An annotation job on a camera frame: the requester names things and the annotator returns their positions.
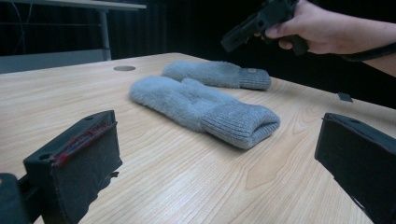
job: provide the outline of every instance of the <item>dark wall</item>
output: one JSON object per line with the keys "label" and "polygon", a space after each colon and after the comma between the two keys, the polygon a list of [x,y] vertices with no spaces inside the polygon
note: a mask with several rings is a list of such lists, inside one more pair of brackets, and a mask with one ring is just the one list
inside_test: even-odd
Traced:
{"label": "dark wall", "polygon": [[[107,13],[113,59],[166,52],[166,5],[133,3],[148,8]],[[0,56],[100,49],[100,28],[95,9],[0,3]]]}

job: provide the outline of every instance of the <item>red marking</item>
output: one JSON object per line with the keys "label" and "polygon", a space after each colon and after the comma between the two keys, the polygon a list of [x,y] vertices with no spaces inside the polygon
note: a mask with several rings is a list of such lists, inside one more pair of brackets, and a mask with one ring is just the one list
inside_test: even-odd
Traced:
{"label": "red marking", "polygon": [[62,153],[61,155],[59,155],[59,157],[56,159],[56,163],[58,165],[63,165],[66,161],[67,161],[68,157],[66,155],[66,153]]}
{"label": "red marking", "polygon": [[77,142],[77,140],[78,140],[77,137],[72,137],[72,138],[70,139],[70,143],[73,144],[73,143]]}
{"label": "red marking", "polygon": [[95,135],[96,130],[95,130],[95,129],[90,129],[90,130],[88,130],[88,133],[89,133],[90,135]]}

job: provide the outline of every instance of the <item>table surface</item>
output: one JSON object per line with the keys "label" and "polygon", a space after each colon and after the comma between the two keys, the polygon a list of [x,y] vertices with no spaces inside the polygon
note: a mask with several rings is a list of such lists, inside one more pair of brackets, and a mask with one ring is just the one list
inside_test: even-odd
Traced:
{"label": "table surface", "polygon": [[238,150],[129,100],[133,83],[178,60],[202,61],[170,53],[1,75],[0,172],[22,177],[24,158],[114,109],[123,165],[81,223],[371,223],[314,159],[321,118],[342,114],[396,137],[395,110],[277,78],[268,91],[219,89],[281,118],[271,137]]}

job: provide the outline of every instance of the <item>round hole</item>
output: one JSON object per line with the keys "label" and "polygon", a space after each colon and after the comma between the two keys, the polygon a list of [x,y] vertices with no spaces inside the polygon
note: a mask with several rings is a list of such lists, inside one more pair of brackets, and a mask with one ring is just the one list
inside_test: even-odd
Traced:
{"label": "round hole", "polygon": [[120,72],[134,71],[135,69],[136,69],[135,67],[129,66],[129,65],[114,67],[114,70],[120,71]]}
{"label": "round hole", "polygon": [[44,160],[49,159],[50,156],[51,156],[50,154],[44,154],[44,155],[40,156],[38,159],[41,160],[41,161],[44,161]]}

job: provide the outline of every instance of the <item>mitten cuff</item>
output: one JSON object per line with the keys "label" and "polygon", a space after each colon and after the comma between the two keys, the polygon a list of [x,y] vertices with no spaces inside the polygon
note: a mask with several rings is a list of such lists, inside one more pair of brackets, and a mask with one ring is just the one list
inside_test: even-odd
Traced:
{"label": "mitten cuff", "polygon": [[268,108],[243,103],[219,105],[205,113],[201,121],[206,132],[242,149],[256,146],[279,124],[280,118]]}
{"label": "mitten cuff", "polygon": [[239,70],[239,85],[243,89],[266,91],[271,86],[271,78],[268,73],[256,68],[241,68]]}

